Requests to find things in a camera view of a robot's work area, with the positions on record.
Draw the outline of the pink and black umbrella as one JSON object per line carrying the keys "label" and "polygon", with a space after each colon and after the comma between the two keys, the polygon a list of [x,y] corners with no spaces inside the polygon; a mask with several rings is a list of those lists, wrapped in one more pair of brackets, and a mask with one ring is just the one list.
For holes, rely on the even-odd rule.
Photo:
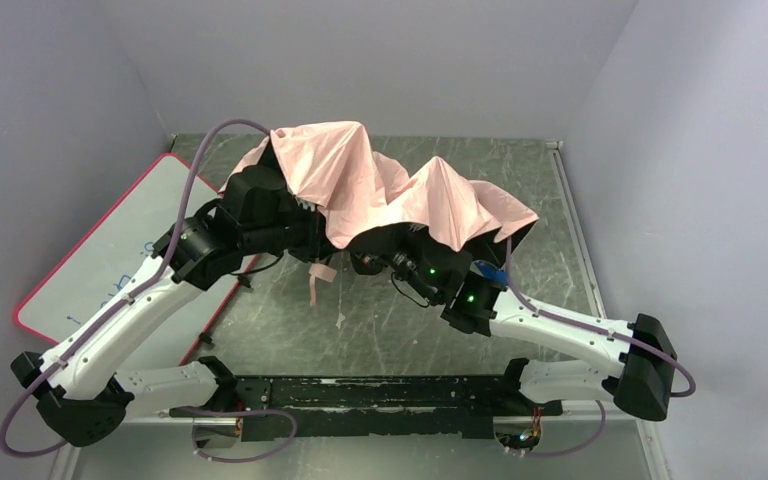
{"label": "pink and black umbrella", "polygon": [[485,246],[500,256],[538,215],[501,187],[461,176],[439,156],[409,173],[371,145],[365,126],[334,121],[281,127],[247,152],[220,189],[225,200],[244,184],[275,185],[280,198],[314,209],[319,232],[349,252],[366,232],[425,230],[455,251]]}

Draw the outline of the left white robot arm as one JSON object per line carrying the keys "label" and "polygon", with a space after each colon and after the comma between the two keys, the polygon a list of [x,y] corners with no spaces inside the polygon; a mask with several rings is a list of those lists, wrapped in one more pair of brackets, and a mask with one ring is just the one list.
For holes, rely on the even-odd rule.
{"label": "left white robot arm", "polygon": [[12,372],[44,423],[75,447],[162,410],[227,413],[239,403],[237,381],[216,358],[131,372],[123,362],[178,310],[237,275],[246,256],[313,252],[324,241],[314,203],[293,195],[277,169],[246,167],[222,196],[178,219],[130,283],[76,333],[42,354],[20,354]]}

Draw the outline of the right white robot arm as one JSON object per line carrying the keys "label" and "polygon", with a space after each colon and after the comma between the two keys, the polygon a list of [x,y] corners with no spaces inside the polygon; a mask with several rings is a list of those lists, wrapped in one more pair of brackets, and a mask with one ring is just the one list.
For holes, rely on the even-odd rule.
{"label": "right white robot arm", "polygon": [[442,318],[465,334],[510,338],[566,355],[529,360],[514,375],[521,394],[537,404],[610,401],[646,421],[667,418],[677,394],[677,354],[662,323],[640,313],[633,321],[600,318],[525,296],[491,248],[460,251],[418,230],[351,252],[360,275],[390,271]]}

